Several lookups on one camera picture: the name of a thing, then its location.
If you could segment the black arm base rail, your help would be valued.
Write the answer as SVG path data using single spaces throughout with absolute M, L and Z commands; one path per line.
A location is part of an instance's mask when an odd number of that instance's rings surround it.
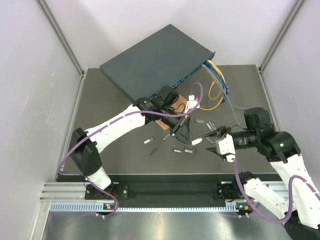
M 242 199 L 234 174 L 113 174 L 106 192 L 122 208 L 222 207 Z

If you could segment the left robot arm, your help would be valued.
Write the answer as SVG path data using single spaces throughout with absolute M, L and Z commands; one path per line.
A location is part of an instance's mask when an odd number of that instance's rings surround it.
M 187 147 L 193 146 L 190 135 L 191 116 L 198 99 L 190 95 L 184 101 L 184 110 L 178 113 L 173 105 L 180 95 L 169 86 L 164 86 L 151 97 L 141 97 L 127 109 L 110 120 L 83 130 L 76 129 L 71 137 L 70 157 L 80 173 L 96 186 L 102 198 L 109 198 L 114 191 L 112 181 L 102 166 L 101 152 L 115 140 L 130 131 L 150 122 L 160 121 L 167 126 L 169 134 Z

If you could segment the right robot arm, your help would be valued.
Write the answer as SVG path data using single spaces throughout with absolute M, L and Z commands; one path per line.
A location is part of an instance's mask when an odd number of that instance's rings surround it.
M 243 112 L 246 127 L 232 132 L 221 126 L 206 134 L 217 141 L 208 151 L 234 163 L 233 192 L 268 222 L 281 224 L 293 240 L 320 238 L 320 192 L 310 177 L 301 149 L 286 131 L 276 131 L 262 107 Z M 236 150 L 255 148 L 278 173 L 288 198 L 280 196 L 251 172 L 240 172 Z

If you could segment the white SFP module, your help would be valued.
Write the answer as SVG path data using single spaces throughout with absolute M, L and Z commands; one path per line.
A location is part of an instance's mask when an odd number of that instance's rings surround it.
M 200 137 L 200 138 L 193 140 L 191 143 L 193 146 L 195 146 L 195 145 L 198 145 L 199 143 L 201 143 L 202 141 L 203 141 L 203 138 Z

